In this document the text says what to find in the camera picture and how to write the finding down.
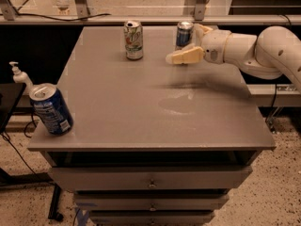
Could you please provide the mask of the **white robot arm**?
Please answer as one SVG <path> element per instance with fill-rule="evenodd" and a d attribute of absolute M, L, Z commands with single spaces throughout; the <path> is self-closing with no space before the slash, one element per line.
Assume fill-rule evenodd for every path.
<path fill-rule="evenodd" d="M 270 26 L 259 36 L 195 25 L 200 46 L 190 43 L 166 56 L 168 64 L 229 63 L 261 79 L 285 75 L 301 91 L 301 40 L 289 29 Z"/>

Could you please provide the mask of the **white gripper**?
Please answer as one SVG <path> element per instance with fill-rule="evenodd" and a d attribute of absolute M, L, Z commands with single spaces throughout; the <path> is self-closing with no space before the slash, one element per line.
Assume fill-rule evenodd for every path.
<path fill-rule="evenodd" d="M 181 50 L 168 54 L 166 62 L 175 65 L 194 64 L 204 58 L 207 62 L 222 64 L 226 42 L 231 32 L 229 30 L 213 30 L 211 27 L 202 24 L 194 24 L 194 29 L 198 44 L 202 48 L 194 43 L 188 44 Z"/>

